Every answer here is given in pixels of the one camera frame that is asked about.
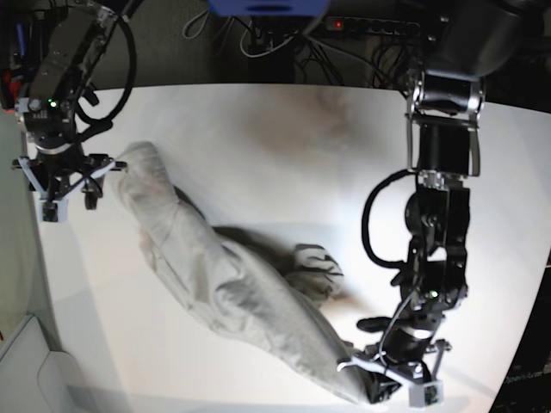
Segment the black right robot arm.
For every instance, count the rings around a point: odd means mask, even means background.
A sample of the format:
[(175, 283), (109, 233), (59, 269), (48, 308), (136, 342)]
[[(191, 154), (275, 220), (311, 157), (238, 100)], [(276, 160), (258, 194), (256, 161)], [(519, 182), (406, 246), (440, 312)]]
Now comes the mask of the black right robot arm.
[[(21, 156), (12, 166), (24, 173), (30, 190), (37, 193), (44, 222), (64, 220), (68, 200), (76, 193), (84, 195), (87, 209), (96, 209), (105, 175), (127, 167), (107, 154), (85, 153), (83, 145), (112, 128), (133, 90), (137, 49), (129, 26), (132, 9), (131, 1), (77, 5), (53, 29), (46, 56), (15, 100), (15, 116), (36, 156)], [(90, 82), (117, 28), (127, 43), (127, 79), (114, 108), (100, 119), (90, 118), (80, 101), (98, 104)]]

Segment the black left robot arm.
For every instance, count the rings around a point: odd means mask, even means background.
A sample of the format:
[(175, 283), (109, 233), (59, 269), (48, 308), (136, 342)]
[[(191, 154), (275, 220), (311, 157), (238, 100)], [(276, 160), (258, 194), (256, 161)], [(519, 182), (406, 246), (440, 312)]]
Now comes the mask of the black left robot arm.
[[(338, 363), (363, 373), (371, 404), (403, 388), (413, 408), (443, 400), (438, 369), (424, 357), (450, 350), (436, 333), (446, 312), (467, 297), (470, 191), (464, 182), (480, 174), (486, 78), (506, 64), (529, 21), (549, 7), (547, 1), (457, 1), (419, 44), (408, 79), (407, 165), (375, 187), (362, 212), (363, 248), (375, 265), (395, 271), (400, 302), (391, 317), (360, 320), (359, 330), (381, 339)], [(407, 176), (415, 180), (405, 209), (408, 254), (386, 261), (372, 248), (370, 214), (378, 193)]]

